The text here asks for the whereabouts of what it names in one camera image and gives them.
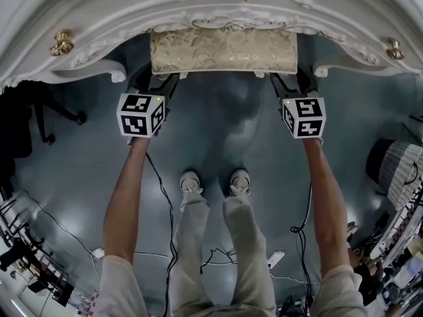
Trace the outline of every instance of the shoe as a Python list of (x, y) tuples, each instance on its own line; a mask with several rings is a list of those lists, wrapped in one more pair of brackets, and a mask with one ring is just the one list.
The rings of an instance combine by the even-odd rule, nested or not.
[(183, 194), (200, 194), (203, 192), (203, 188), (200, 187), (200, 179), (198, 178), (198, 175), (191, 170), (182, 174), (180, 177), (179, 186)]
[(250, 176), (244, 169), (237, 169), (231, 176), (231, 185), (229, 192), (249, 194), (250, 193)]
[(348, 227), (347, 231), (346, 231), (346, 241), (348, 243), (351, 242), (352, 239), (352, 235), (354, 235), (358, 230), (358, 225), (351, 225)]

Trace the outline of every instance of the beige floral cushion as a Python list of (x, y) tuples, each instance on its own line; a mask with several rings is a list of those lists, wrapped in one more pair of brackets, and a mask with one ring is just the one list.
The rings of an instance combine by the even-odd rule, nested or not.
[(151, 33), (153, 74), (297, 73), (297, 36), (283, 30), (193, 29)]

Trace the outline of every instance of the floor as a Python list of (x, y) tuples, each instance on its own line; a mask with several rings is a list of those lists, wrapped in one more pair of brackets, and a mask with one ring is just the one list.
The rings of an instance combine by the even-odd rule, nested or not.
[[(139, 36), (120, 46), (112, 57), (122, 61), (128, 75), (149, 60), (148, 37)], [(299, 38), (300, 62), (340, 53), (324, 38)], [(334, 69), (320, 79), (327, 124), (324, 150), (343, 191), (348, 218), (365, 237), (374, 221), (392, 206), (374, 194), (375, 185), (365, 175), (365, 161), (379, 137), (398, 137), (400, 122), (420, 103), (421, 81), (412, 75), (372, 77)], [(84, 110), (88, 121), (81, 127), (49, 111), (48, 131), (56, 142), (41, 144), (32, 120), (33, 153), (17, 160), (20, 186), (45, 210), (67, 227), (90, 250), (102, 246), (102, 220), (128, 146), (120, 135), (116, 107), (127, 83), (113, 84), (110, 75), (54, 86), (54, 95), (69, 109)], [(303, 280), (295, 247), (296, 235), (307, 206), (309, 175), (301, 142), (293, 139), (282, 123), (269, 78), (249, 73), (195, 73), (181, 80), (171, 102), (171, 113), (149, 148), (171, 201), (182, 199), (178, 179), (187, 168), (197, 170), (212, 211), (204, 236), (203, 254), (211, 248), (229, 250), (232, 243), (223, 222), (223, 190), (231, 171), (244, 166), (252, 179), (250, 201), (266, 239), (268, 255), (283, 250), (285, 258), (272, 270), (275, 276)], [(169, 210), (152, 168), (147, 165), (142, 183), (141, 221), (137, 251), (168, 254)], [(32, 228), (55, 250), (78, 288), (90, 292), (99, 279), (82, 246), (64, 233), (31, 201), (21, 207), (33, 221)], [(178, 221), (180, 213), (175, 211)], [(305, 227), (307, 267), (312, 280), (319, 278), (319, 257), (313, 222)], [(226, 262), (216, 254), (213, 262)], [(151, 313), (160, 313), (165, 294), (168, 260), (135, 256), (135, 272)], [(96, 263), (101, 269), (101, 261)], [(234, 265), (205, 267), (206, 291), (216, 303), (229, 303), (237, 276)], [(304, 292), (301, 283), (275, 279), (276, 298)]]

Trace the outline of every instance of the drawer knob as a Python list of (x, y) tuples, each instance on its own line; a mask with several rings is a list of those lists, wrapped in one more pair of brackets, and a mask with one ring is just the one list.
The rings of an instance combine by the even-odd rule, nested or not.
[(56, 44), (50, 48), (51, 56), (61, 56), (69, 54), (73, 49), (73, 43), (69, 40), (69, 35), (71, 34), (70, 30), (60, 30), (54, 36)]
[(396, 39), (388, 39), (388, 43), (391, 48), (386, 50), (388, 56), (394, 60), (402, 60), (404, 59), (404, 53), (399, 49), (399, 41)]

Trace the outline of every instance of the light-colored pants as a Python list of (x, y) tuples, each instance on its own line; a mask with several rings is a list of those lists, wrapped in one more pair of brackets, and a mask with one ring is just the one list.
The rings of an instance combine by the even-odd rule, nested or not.
[[(213, 312), (214, 304), (200, 279), (202, 237), (210, 208), (197, 193), (184, 195), (184, 213), (175, 232), (178, 261), (172, 268), (169, 301), (173, 316), (201, 316)], [(275, 294), (266, 259), (266, 240), (254, 220), (245, 194), (230, 195), (223, 214), (237, 253), (238, 278), (231, 308), (261, 310), (275, 316)]]

